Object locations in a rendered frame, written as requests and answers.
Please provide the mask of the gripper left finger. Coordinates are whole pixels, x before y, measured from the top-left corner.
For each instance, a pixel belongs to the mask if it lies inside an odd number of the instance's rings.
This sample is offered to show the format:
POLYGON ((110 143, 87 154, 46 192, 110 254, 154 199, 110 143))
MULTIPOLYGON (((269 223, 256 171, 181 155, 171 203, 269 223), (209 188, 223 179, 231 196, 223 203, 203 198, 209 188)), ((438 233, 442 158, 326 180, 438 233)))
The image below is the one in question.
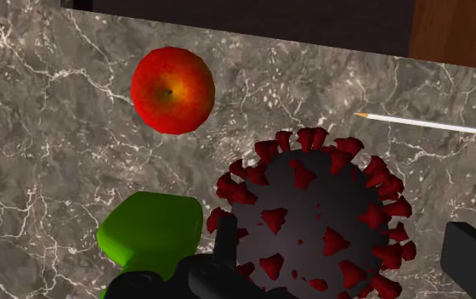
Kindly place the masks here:
POLYGON ((152 271, 121 274, 104 299, 297 299, 284 287, 264 291, 238 274, 236 233, 236 217, 221 217, 212 254, 183 258, 167 281, 152 271))

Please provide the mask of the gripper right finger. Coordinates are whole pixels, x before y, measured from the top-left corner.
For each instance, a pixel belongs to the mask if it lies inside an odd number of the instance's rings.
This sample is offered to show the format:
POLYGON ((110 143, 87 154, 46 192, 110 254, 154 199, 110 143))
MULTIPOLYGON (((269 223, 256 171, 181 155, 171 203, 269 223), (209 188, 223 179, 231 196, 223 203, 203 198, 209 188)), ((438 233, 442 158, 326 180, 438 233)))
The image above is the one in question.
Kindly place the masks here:
POLYGON ((476 299, 476 228, 466 222, 448 222, 441 252, 443 271, 472 299, 476 299))

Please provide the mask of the green rounded object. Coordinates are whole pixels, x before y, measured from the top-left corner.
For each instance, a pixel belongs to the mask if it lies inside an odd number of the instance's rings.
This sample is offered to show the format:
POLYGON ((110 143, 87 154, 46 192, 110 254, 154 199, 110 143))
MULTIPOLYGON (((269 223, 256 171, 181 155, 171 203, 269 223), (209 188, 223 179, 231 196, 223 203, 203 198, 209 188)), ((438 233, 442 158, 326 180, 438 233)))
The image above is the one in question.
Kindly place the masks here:
POLYGON ((138 191, 100 224, 99 248, 122 267, 100 299, 199 299, 188 287, 204 222, 197 199, 138 191))

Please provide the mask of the dark ball with red spikes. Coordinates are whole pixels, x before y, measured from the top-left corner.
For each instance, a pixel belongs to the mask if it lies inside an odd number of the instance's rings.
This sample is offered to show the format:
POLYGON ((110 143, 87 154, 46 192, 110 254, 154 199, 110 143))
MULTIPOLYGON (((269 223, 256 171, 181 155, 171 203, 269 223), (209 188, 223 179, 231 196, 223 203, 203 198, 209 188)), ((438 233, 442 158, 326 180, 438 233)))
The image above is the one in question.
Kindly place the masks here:
POLYGON ((417 253, 402 223, 412 214, 404 184, 378 156, 357 167, 359 139, 326 135, 279 131, 255 144, 255 166, 234 161, 218 179, 237 220, 237 272, 297 299, 398 299, 400 283, 383 273, 417 253))

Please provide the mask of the white pencil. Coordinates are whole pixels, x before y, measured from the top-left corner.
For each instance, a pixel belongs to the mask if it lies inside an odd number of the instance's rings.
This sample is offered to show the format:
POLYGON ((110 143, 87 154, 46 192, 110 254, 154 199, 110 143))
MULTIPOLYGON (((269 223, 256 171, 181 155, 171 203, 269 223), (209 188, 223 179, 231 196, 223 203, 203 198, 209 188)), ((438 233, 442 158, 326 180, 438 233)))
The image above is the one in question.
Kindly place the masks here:
POLYGON ((383 116, 377 114, 371 114, 366 112, 355 112, 354 115, 375 120, 375 121, 386 121, 392 123, 399 123, 405 125, 419 126, 419 127, 429 127, 429 128, 438 128, 448 131, 454 131, 459 133, 471 133, 476 134, 476 127, 465 127, 459 125, 445 124, 435 121, 423 121, 423 120, 413 120, 397 116, 383 116))

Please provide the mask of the red apple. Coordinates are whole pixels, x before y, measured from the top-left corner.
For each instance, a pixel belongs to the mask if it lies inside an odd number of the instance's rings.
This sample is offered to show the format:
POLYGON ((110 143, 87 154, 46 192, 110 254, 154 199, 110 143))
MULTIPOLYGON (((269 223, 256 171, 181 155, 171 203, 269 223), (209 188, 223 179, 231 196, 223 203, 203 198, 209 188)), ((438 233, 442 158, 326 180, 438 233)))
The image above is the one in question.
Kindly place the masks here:
POLYGON ((146 125, 180 135, 195 131, 210 116, 215 83, 201 57, 184 48, 164 47, 140 60, 130 95, 146 125))

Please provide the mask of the brown wooden cabinet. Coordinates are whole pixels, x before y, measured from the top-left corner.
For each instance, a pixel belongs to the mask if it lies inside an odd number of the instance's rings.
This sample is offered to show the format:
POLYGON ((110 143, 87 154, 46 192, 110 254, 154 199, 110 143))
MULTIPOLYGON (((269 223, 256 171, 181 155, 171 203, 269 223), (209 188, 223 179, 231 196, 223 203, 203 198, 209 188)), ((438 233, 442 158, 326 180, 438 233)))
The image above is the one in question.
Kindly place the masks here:
POLYGON ((476 0, 415 0, 409 57, 476 68, 476 0))

